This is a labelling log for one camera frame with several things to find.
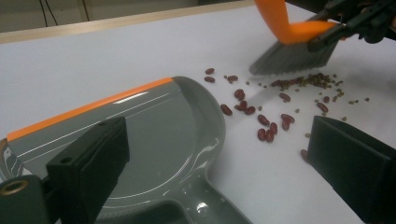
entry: dustpan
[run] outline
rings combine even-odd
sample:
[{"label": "dustpan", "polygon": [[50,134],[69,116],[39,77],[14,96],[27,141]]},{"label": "dustpan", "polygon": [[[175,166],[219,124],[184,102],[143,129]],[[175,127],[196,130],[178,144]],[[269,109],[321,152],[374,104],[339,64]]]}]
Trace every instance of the dustpan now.
[{"label": "dustpan", "polygon": [[[215,98],[186,77],[164,78],[10,133],[2,142],[1,177],[44,178],[55,155],[93,125],[117,117],[125,118],[131,159],[97,223],[250,223],[207,179],[223,146],[224,118]],[[7,166],[11,159],[18,165]]]}]

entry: black cable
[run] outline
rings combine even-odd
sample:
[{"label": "black cable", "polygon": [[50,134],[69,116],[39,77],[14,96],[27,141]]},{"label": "black cable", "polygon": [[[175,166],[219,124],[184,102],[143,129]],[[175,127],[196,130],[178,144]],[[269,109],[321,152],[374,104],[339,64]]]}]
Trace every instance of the black cable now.
[{"label": "black cable", "polygon": [[41,3],[41,0],[38,0],[40,2],[41,10],[43,11],[43,16],[44,16],[44,21],[46,22],[46,27],[49,27],[49,24],[47,23],[47,17],[46,17],[46,11],[44,10],[43,3]]},{"label": "black cable", "polygon": [[53,20],[55,21],[55,24],[58,25],[58,22],[56,21],[55,17],[52,14],[52,10],[50,9],[49,2],[47,0],[45,0],[45,1],[46,1],[46,4],[47,4],[47,7],[49,8],[50,15],[52,16]]}]

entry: seed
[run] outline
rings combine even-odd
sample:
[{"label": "seed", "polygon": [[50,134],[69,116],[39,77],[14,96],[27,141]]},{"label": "seed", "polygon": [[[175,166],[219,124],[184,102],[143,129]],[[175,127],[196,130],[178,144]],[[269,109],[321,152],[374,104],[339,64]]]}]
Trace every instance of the seed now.
[{"label": "seed", "polygon": [[207,75],[212,75],[213,73],[215,73],[215,69],[214,68],[208,68],[208,69],[206,69],[205,73]]},{"label": "seed", "polygon": [[329,96],[325,96],[325,97],[323,97],[323,102],[324,103],[329,103],[329,101],[330,101],[330,97]]},{"label": "seed", "polygon": [[259,129],[257,132],[257,137],[260,139],[260,141],[265,141],[265,129]]},{"label": "seed", "polygon": [[270,125],[270,121],[262,114],[257,116],[257,120],[259,121],[260,124],[268,126]]},{"label": "seed", "polygon": [[290,128],[290,122],[287,119],[282,120],[282,129],[287,131]]},{"label": "seed", "polygon": [[306,149],[301,149],[300,155],[303,158],[304,161],[309,163],[309,158],[308,158],[308,151]]},{"label": "seed", "polygon": [[233,93],[233,96],[237,98],[239,101],[245,99],[245,92],[242,89],[238,89]]},{"label": "seed", "polygon": [[317,106],[319,107],[319,109],[321,109],[322,112],[325,112],[325,113],[329,112],[329,109],[323,103],[317,103]]},{"label": "seed", "polygon": [[247,115],[251,115],[254,112],[256,112],[256,107],[254,107],[252,105],[245,110],[245,114],[247,114]]},{"label": "seed", "polygon": [[236,105],[234,108],[237,109],[237,110],[239,110],[239,111],[244,111],[244,110],[247,109],[247,107],[248,107],[248,102],[246,102],[246,101],[241,101],[241,102],[239,103],[239,105]]},{"label": "seed", "polygon": [[231,116],[233,114],[233,111],[227,105],[220,105],[220,108],[221,111],[227,116]]},{"label": "seed", "polygon": [[231,81],[231,82],[237,81],[237,80],[238,80],[238,76],[230,76],[230,77],[227,77],[227,79],[228,79],[229,81]]},{"label": "seed", "polygon": [[281,114],[280,117],[282,119],[286,119],[289,123],[294,123],[294,121],[295,121],[294,117],[292,117],[288,114]]},{"label": "seed", "polygon": [[265,134],[265,140],[267,142],[273,142],[274,141],[274,133],[273,131],[270,129],[267,131],[267,133]]},{"label": "seed", "polygon": [[279,97],[283,99],[283,102],[284,102],[284,103],[290,102],[290,97],[289,97],[286,93],[281,92],[281,93],[279,94]]},{"label": "seed", "polygon": [[271,132],[273,132],[273,134],[277,134],[277,124],[271,122],[271,124],[270,124],[270,130],[271,130]]},{"label": "seed", "polygon": [[213,77],[205,77],[205,81],[207,82],[215,82],[216,80]]}]

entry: white table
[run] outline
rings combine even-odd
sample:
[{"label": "white table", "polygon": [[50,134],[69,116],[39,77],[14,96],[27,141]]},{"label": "white table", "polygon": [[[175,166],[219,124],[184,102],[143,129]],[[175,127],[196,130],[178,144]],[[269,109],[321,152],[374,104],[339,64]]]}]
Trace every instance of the white table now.
[{"label": "white table", "polygon": [[[311,16],[288,9],[292,21]],[[320,91],[335,95],[335,88],[291,88],[292,101],[284,104],[279,89],[258,83],[318,71],[337,74],[346,94],[328,105],[328,117],[346,116],[396,147],[396,42],[369,45],[352,37],[337,46],[324,68],[254,77],[248,67],[275,41],[252,1],[0,34],[0,135],[162,77],[191,77],[229,106],[236,102],[233,92],[243,88],[268,119],[279,123],[279,115],[288,113],[296,123],[288,132],[279,127],[268,144],[257,139],[256,116],[226,117],[226,142],[209,173],[214,186],[254,223],[361,223],[299,155],[307,148],[304,134],[313,116],[321,114],[314,100]],[[209,67],[216,68],[216,83],[204,82]],[[231,85],[224,75],[240,80]],[[348,103],[356,99],[358,104]]]}]

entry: orange brush handle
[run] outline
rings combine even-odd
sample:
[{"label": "orange brush handle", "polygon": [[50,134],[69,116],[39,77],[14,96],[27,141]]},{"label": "orange brush handle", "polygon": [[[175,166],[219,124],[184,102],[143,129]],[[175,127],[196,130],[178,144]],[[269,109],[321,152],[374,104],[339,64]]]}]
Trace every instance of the orange brush handle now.
[{"label": "orange brush handle", "polygon": [[289,24],[285,0],[255,0],[262,18],[282,44],[308,42],[335,24],[327,21],[305,21]]}]

